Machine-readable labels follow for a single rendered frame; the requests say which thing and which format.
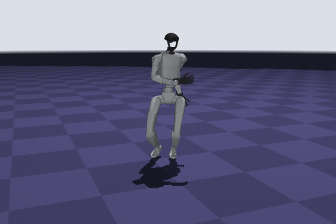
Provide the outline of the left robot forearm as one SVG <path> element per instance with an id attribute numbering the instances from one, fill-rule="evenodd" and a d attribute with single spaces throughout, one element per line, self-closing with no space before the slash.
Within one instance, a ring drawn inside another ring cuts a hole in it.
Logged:
<path id="1" fill-rule="evenodd" d="M 180 79 L 180 76 L 179 76 L 179 79 Z M 178 94 L 181 94 L 181 93 L 182 93 L 180 84 L 175 85 L 175 86 L 174 86 L 174 89 L 177 91 Z"/>

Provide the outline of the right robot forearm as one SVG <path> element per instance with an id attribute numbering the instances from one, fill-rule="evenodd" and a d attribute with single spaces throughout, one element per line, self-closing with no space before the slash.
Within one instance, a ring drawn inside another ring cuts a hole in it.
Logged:
<path id="1" fill-rule="evenodd" d="M 154 74 L 152 76 L 152 79 L 156 82 L 159 82 L 160 84 L 168 84 L 169 86 L 171 85 L 177 85 L 178 84 L 178 80 L 173 80 L 171 78 L 164 78 L 164 77 L 161 77 L 157 74 Z"/>

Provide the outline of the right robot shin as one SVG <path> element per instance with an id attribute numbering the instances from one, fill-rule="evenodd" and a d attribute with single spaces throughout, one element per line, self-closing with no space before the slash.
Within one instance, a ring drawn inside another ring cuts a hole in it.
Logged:
<path id="1" fill-rule="evenodd" d="M 155 148 L 160 148 L 159 142 L 158 142 L 158 136 L 156 135 L 154 139 L 149 139 L 146 134 L 147 141 Z"/>

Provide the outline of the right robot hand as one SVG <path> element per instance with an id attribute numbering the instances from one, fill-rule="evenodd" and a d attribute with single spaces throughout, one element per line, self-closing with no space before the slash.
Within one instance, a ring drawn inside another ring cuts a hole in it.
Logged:
<path id="1" fill-rule="evenodd" d="M 189 74 L 189 72 L 187 73 L 187 74 Z M 175 79 L 173 79 L 173 80 L 178 80 L 178 84 L 191 84 L 191 83 L 193 83 L 193 78 L 194 78 L 194 76 L 193 76 L 193 74 L 192 75 L 190 75 L 190 76 L 188 76 L 188 77 L 186 77 L 186 75 L 187 74 L 185 74 L 183 77 L 181 77 L 180 79 L 179 78 L 175 78 Z M 193 76 L 193 77 L 192 77 Z M 191 77 L 191 78 L 190 78 Z M 177 85 L 178 85 L 177 84 Z"/>

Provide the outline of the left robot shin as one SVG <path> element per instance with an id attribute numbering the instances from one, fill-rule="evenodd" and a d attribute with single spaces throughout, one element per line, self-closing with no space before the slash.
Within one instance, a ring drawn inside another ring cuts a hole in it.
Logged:
<path id="1" fill-rule="evenodd" d="M 180 133 L 181 134 L 181 133 Z M 175 139 L 175 138 L 172 138 L 172 149 L 176 149 L 176 147 L 178 146 L 178 143 L 179 143 L 179 140 L 180 140 L 180 135 L 178 135 L 178 138 Z"/>

